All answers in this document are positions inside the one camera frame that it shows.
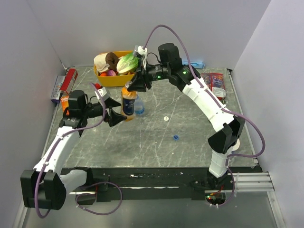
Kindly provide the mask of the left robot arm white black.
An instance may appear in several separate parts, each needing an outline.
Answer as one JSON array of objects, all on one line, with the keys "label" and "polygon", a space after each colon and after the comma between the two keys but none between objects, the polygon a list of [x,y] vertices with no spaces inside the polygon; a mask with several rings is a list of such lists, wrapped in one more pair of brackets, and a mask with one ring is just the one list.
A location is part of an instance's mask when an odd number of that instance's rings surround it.
[{"label": "left robot arm white black", "polygon": [[101,88],[95,90],[97,103],[91,103],[82,90],[74,90],[68,97],[59,122],[57,134],[49,149],[32,170],[23,171],[20,182],[24,206],[48,210],[59,210],[67,194],[77,188],[88,191],[93,188],[94,178],[90,168],[75,167],[68,174],[61,173],[72,149],[83,132],[90,129],[89,118],[101,117],[110,127],[126,120],[126,116],[113,110],[121,104]]}]

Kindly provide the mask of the orange drink bottle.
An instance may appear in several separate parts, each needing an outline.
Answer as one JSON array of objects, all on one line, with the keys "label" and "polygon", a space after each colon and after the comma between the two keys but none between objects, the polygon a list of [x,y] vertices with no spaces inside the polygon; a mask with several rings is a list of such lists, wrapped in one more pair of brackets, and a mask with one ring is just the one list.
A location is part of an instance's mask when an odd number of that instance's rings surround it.
[{"label": "orange drink bottle", "polygon": [[128,91],[131,81],[127,82],[121,90],[121,114],[126,117],[125,121],[130,121],[135,117],[134,113],[134,103],[137,98],[137,93],[135,91]]}]

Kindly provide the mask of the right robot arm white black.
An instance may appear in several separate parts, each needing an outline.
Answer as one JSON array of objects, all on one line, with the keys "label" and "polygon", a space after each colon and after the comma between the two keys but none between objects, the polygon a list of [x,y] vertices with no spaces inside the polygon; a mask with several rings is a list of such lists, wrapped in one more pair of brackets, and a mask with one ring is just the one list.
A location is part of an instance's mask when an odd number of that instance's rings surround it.
[{"label": "right robot arm white black", "polygon": [[160,63],[147,63],[147,49],[136,46],[133,55],[138,57],[138,67],[131,79],[128,91],[146,92],[153,81],[167,79],[189,97],[204,113],[211,123],[215,134],[209,137],[212,148],[209,166],[208,185],[219,189],[224,184],[224,175],[228,170],[228,156],[243,130],[245,120],[225,111],[219,99],[208,88],[204,79],[191,65],[184,65],[177,46],[173,43],[160,45],[158,48]]}]

